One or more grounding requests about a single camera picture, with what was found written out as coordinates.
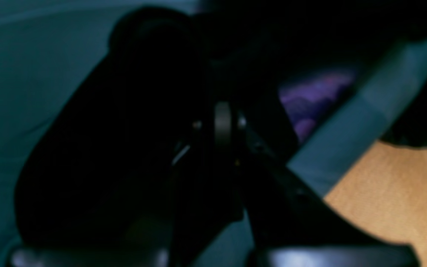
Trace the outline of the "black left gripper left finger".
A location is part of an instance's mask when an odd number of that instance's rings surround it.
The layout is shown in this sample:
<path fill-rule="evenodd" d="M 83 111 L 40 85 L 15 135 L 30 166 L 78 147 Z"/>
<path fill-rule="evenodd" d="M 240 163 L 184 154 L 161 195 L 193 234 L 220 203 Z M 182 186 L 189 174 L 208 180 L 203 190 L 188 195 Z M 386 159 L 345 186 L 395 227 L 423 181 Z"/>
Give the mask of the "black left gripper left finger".
<path fill-rule="evenodd" d="M 14 267 L 184 267 L 209 232 L 212 120 L 132 136 L 122 120 L 54 122 L 17 180 Z"/>

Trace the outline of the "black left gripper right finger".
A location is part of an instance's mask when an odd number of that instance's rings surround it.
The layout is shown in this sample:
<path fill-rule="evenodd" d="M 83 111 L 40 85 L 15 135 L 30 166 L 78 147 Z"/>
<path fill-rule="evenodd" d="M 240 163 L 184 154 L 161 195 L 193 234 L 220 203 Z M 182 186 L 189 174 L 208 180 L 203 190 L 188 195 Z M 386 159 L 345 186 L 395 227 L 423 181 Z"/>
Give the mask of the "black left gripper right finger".
<path fill-rule="evenodd" d="M 330 209 L 227 102 L 215 105 L 215 147 L 247 211 L 248 267 L 420 266 L 408 245 L 373 238 Z"/>

